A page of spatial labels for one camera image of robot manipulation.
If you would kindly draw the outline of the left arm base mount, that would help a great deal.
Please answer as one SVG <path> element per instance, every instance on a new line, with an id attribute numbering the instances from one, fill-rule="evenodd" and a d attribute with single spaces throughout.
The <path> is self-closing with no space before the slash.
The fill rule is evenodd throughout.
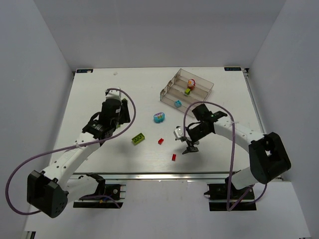
<path id="1" fill-rule="evenodd" d="M 126 197 L 126 184 L 106 182 L 96 173 L 87 173 L 98 184 L 92 194 L 85 194 L 73 202 L 73 208 L 82 209 L 120 209 Z"/>

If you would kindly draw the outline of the small light blue lego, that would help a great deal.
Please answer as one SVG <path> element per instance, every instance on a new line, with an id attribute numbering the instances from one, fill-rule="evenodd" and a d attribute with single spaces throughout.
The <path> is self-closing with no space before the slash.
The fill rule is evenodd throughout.
<path id="1" fill-rule="evenodd" d="M 181 107 L 181 105 L 182 105 L 182 103 L 179 100 L 174 102 L 174 106 L 177 108 Z"/>

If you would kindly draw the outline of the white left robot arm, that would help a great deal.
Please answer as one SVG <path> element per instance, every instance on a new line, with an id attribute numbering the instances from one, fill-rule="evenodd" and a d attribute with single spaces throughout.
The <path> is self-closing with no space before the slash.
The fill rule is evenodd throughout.
<path id="1" fill-rule="evenodd" d="M 27 178 L 27 202 L 51 218 L 56 218 L 68 203 L 85 196 L 99 197 L 105 193 L 105 179 L 96 173 L 70 177 L 88 157 L 109 139 L 117 126 L 129 123 L 128 101 L 106 99 L 100 112 L 90 118 L 82 129 L 79 146 L 66 150 L 60 158 L 41 172 L 32 171 Z"/>

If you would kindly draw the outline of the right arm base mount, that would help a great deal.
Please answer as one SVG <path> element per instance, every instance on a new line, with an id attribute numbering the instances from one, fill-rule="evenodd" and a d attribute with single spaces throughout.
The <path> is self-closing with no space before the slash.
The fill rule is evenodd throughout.
<path id="1" fill-rule="evenodd" d="M 208 184 L 207 191 L 203 194 L 209 201 L 209 210 L 211 212 L 226 212 L 227 203 L 227 185 L 223 184 Z M 249 187 L 244 189 L 235 190 L 232 189 L 230 192 L 229 207 L 231 208 L 238 199 L 246 192 Z M 237 204 L 233 211 L 256 211 L 255 195 L 253 189 L 250 189 L 245 197 Z"/>

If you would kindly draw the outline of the red rounded lego brick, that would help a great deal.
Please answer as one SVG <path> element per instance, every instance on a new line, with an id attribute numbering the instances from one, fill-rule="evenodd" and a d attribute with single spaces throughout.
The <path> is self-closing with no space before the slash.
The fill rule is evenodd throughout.
<path id="1" fill-rule="evenodd" d="M 196 82 L 194 79 L 189 79 L 187 83 L 187 88 L 191 91 L 195 88 Z"/>

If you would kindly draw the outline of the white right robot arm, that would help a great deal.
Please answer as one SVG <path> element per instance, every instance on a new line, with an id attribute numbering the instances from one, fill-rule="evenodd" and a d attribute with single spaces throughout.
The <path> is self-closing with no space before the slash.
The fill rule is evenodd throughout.
<path id="1" fill-rule="evenodd" d="M 231 189 L 240 190 L 256 183 L 266 185 L 290 170 L 292 165 L 278 134 L 253 131 L 235 123 L 230 114 L 212 113 L 205 104 L 195 107 L 192 113 L 197 122 L 174 130 L 175 139 L 187 143 L 184 154 L 197 152 L 199 141 L 211 133 L 229 139 L 249 154 L 249 167 L 227 178 Z"/>

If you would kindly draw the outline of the lime green square lego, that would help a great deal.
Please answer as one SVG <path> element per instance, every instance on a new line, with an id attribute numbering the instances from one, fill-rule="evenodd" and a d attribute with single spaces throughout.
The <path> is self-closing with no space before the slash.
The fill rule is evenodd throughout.
<path id="1" fill-rule="evenodd" d="M 185 95 L 189 95 L 189 94 L 190 94 L 190 91 L 191 91 L 191 90 L 190 90 L 189 88 L 187 88 L 187 89 L 184 91 L 184 94 L 185 94 Z"/>

